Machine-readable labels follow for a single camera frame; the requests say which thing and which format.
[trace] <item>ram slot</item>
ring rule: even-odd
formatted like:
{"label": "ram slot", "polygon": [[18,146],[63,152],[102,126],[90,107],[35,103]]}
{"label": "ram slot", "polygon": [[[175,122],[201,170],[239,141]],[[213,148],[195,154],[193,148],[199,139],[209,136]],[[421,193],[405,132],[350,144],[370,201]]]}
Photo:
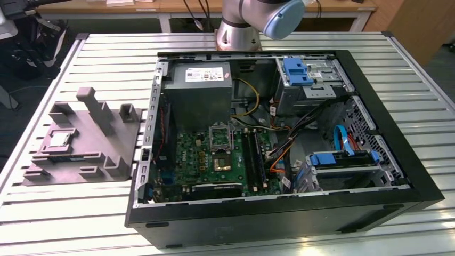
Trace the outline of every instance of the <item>ram slot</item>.
{"label": "ram slot", "polygon": [[251,133],[251,138],[255,142],[255,163],[257,163],[257,172],[259,176],[258,180],[262,182],[261,187],[267,188],[265,159],[263,159],[263,153],[262,153],[262,145],[259,144],[258,133]]}
{"label": "ram slot", "polygon": [[251,192],[258,191],[258,182],[257,182],[257,172],[255,172],[255,158],[254,158],[254,149],[250,144],[250,136],[249,133],[243,133],[242,135],[242,147],[243,147],[243,159],[245,166],[247,170],[247,183],[249,190]]}

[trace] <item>power supply label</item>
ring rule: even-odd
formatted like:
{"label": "power supply label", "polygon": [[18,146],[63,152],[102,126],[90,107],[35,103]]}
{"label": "power supply label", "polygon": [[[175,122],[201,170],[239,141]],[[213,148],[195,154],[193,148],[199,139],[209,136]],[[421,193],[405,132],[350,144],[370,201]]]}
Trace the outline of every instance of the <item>power supply label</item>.
{"label": "power supply label", "polygon": [[186,82],[214,82],[223,81],[223,68],[189,68]]}

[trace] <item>sticker label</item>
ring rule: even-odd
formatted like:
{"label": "sticker label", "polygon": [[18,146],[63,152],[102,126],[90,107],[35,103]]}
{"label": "sticker label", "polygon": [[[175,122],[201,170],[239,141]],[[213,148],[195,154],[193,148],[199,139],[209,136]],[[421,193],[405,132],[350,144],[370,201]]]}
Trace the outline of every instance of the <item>sticker label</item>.
{"label": "sticker label", "polygon": [[136,12],[157,12],[155,8],[138,8]]}
{"label": "sticker label", "polygon": [[277,107],[270,107],[270,115],[277,116]]}
{"label": "sticker label", "polygon": [[285,185],[287,188],[291,188],[291,181],[287,179],[287,177],[283,176],[282,182],[283,182],[283,185]]}
{"label": "sticker label", "polygon": [[186,82],[223,81],[223,68],[189,68]]}

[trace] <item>motherboard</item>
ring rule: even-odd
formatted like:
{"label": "motherboard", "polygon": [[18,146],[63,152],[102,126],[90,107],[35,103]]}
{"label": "motherboard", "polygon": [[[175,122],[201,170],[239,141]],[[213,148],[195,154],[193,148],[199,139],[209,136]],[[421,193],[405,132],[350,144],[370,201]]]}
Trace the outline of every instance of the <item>motherboard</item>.
{"label": "motherboard", "polygon": [[162,172],[165,200],[281,194],[267,168],[271,148],[266,130],[211,126],[206,132],[181,132],[175,170]]}

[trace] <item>metal slatted table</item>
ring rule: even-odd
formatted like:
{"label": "metal slatted table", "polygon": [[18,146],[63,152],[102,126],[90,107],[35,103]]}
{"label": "metal slatted table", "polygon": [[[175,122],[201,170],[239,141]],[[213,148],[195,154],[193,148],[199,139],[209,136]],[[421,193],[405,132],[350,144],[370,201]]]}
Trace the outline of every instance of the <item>metal slatted table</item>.
{"label": "metal slatted table", "polygon": [[26,187],[23,166],[42,144],[56,101],[78,103],[80,86],[115,109],[147,108],[157,53],[210,51],[213,34],[90,35],[76,40],[0,176],[0,255],[361,254],[455,252],[455,106],[395,38],[381,33],[295,33],[262,38],[266,50],[350,50],[446,200],[366,233],[158,251],[124,227],[131,181]]}

